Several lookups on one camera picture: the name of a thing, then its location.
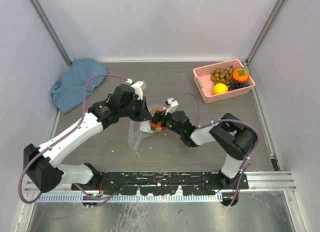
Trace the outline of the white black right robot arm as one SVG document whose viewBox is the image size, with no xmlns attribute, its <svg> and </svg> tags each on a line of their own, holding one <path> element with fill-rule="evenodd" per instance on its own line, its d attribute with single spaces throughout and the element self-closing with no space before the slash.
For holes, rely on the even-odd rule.
<svg viewBox="0 0 320 232">
<path fill-rule="evenodd" d="M 231 189 L 237 183 L 238 174 L 260 140 L 254 127 L 231 113 L 207 125 L 195 126 L 182 110 L 173 113 L 156 111 L 149 123 L 158 129 L 169 129 L 178 134 L 190 148 L 217 142 L 227 154 L 218 172 L 219 183 L 225 189 Z"/>
</svg>

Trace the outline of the yellow round fruit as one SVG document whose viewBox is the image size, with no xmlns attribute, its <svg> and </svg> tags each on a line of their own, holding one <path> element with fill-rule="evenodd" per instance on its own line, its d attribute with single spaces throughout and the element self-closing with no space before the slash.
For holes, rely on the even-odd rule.
<svg viewBox="0 0 320 232">
<path fill-rule="evenodd" d="M 223 83 L 217 83 L 212 89 L 213 95 L 224 94 L 228 91 L 229 91 L 228 87 Z"/>
</svg>

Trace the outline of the orange-yellow peach fruit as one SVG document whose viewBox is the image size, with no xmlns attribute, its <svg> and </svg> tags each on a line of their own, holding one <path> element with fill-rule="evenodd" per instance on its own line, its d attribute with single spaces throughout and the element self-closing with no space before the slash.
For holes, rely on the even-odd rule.
<svg viewBox="0 0 320 232">
<path fill-rule="evenodd" d="M 154 133 L 161 133 L 161 132 L 164 132 L 164 131 L 166 131 L 167 130 L 167 128 L 166 127 L 151 127 L 150 128 L 150 133 L 151 134 L 154 134 Z"/>
</svg>

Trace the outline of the clear zip top bag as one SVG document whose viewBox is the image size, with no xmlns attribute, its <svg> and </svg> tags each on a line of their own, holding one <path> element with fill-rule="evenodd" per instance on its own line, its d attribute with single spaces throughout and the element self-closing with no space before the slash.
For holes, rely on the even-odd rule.
<svg viewBox="0 0 320 232">
<path fill-rule="evenodd" d="M 161 134 L 164 132 L 151 133 L 149 120 L 141 121 L 141 122 L 130 120 L 129 128 L 128 128 L 128 136 L 127 136 L 127 144 L 130 152 L 137 153 L 141 141 L 144 140 L 145 138 L 154 136 L 157 134 Z"/>
</svg>

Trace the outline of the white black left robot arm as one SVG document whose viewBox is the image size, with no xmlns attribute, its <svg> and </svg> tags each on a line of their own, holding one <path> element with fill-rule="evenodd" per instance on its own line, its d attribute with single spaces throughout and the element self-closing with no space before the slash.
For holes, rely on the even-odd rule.
<svg viewBox="0 0 320 232">
<path fill-rule="evenodd" d="M 41 193 L 48 193 L 62 184 L 82 184 L 88 190 L 99 187 L 102 175 L 90 163 L 67 165 L 62 161 L 83 142 L 120 118 L 136 122 L 151 120 L 143 95 L 146 86 L 144 81 L 118 85 L 106 100 L 94 103 L 82 119 L 52 140 L 38 147 L 30 144 L 24 149 L 26 174 Z"/>
</svg>

